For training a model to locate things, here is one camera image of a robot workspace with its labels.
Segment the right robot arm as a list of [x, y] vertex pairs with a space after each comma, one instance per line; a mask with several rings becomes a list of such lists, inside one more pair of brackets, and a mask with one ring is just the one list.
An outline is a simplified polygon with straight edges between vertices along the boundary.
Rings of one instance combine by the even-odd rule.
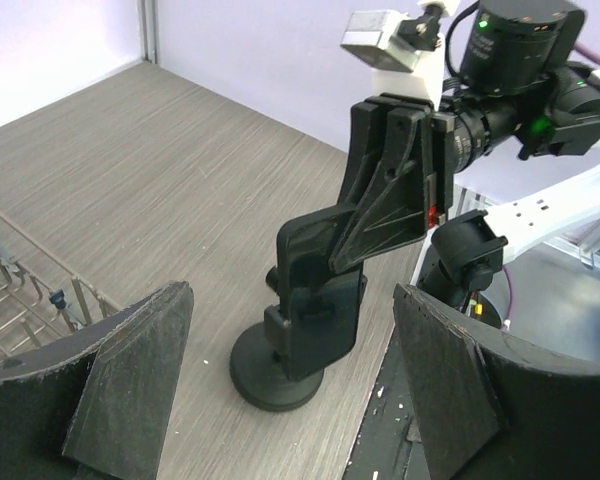
[[451, 206], [453, 177], [509, 138], [520, 159], [577, 156], [600, 139], [600, 80], [568, 61], [585, 13], [568, 1], [478, 1], [452, 96], [384, 90], [353, 106], [336, 204], [277, 237], [280, 307], [352, 310], [363, 264], [422, 240]]

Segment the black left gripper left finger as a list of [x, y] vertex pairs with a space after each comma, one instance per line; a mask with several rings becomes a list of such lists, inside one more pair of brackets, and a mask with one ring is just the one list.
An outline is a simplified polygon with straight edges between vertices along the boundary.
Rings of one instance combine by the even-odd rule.
[[0, 362], [0, 479], [154, 479], [194, 293], [171, 282]]

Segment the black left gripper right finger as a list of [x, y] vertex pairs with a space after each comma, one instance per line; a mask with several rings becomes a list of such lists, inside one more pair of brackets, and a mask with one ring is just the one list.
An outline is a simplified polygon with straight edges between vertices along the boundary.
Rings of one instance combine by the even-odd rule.
[[600, 479], [600, 364], [473, 320], [410, 285], [394, 318], [434, 479]]

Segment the black smartphone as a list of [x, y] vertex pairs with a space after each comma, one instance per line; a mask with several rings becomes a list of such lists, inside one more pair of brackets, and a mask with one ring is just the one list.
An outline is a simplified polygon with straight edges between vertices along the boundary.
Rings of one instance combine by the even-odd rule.
[[359, 323], [363, 265], [332, 271], [351, 214], [328, 208], [287, 221], [276, 239], [283, 369], [303, 380], [346, 356]]

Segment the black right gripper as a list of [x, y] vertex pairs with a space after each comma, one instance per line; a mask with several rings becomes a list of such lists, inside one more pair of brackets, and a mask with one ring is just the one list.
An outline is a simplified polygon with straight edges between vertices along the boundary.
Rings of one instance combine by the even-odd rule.
[[454, 175], [510, 137], [510, 102], [445, 96], [431, 120], [420, 101], [371, 97], [350, 111], [349, 152], [336, 203], [287, 221], [277, 266], [342, 273], [421, 240], [453, 205]]

